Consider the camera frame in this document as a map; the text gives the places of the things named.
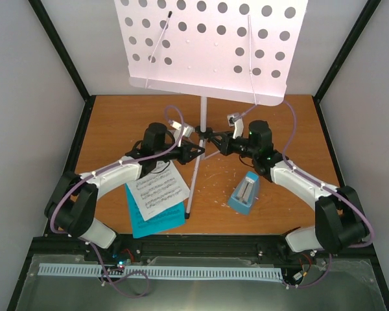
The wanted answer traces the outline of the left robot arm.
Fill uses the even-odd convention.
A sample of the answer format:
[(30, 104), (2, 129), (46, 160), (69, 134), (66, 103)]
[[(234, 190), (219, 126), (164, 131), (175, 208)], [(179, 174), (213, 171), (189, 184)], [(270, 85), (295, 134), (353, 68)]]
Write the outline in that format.
[(116, 162), (93, 172), (67, 171), (60, 177), (45, 208), (50, 228), (60, 228), (73, 238), (99, 247), (106, 260), (121, 256), (119, 234), (95, 218), (97, 201), (110, 191), (151, 173), (159, 161), (186, 164), (202, 155), (205, 148), (177, 138), (158, 122), (149, 124), (143, 139)]

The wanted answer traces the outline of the white perforated music stand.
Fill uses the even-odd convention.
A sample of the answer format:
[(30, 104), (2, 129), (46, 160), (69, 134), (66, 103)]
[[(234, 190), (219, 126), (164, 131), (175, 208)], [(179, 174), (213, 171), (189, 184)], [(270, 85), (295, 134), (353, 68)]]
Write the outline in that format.
[(306, 1), (116, 1), (129, 83), (207, 101), (276, 106), (287, 90)]

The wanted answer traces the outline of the white sheet music page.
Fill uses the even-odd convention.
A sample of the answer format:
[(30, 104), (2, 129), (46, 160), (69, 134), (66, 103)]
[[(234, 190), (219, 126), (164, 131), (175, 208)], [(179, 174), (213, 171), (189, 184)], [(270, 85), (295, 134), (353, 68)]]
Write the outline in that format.
[(172, 161), (157, 162), (153, 172), (126, 184), (144, 221), (189, 197), (189, 187)]

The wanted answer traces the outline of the blue sheet music page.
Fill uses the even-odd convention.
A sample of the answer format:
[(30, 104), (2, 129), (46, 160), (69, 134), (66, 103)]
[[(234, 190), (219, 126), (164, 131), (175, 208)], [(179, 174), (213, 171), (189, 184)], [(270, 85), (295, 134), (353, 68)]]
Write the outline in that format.
[(134, 238), (156, 235), (180, 227), (185, 223), (185, 205), (180, 202), (145, 221), (127, 185), (125, 187), (128, 212)]

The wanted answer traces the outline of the blue metronome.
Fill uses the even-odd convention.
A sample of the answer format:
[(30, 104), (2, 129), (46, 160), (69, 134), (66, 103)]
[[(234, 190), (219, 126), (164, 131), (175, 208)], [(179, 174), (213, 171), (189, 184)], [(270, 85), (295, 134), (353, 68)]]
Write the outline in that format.
[(247, 172), (232, 192), (228, 200), (228, 206), (236, 213), (249, 215), (257, 201), (259, 189), (259, 176), (253, 172)]

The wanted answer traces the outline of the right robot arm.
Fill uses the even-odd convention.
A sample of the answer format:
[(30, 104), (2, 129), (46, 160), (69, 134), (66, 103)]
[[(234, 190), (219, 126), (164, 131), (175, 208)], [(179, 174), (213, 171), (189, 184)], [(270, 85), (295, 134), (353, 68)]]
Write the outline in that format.
[(363, 240), (371, 230), (355, 189), (326, 184), (298, 168), (274, 148), (266, 121), (251, 122), (247, 137), (235, 132), (209, 132), (206, 137), (225, 156), (237, 154), (251, 159), (258, 175), (289, 190), (312, 208), (314, 226), (285, 235), (292, 252), (323, 249), (337, 254), (345, 248), (364, 247)]

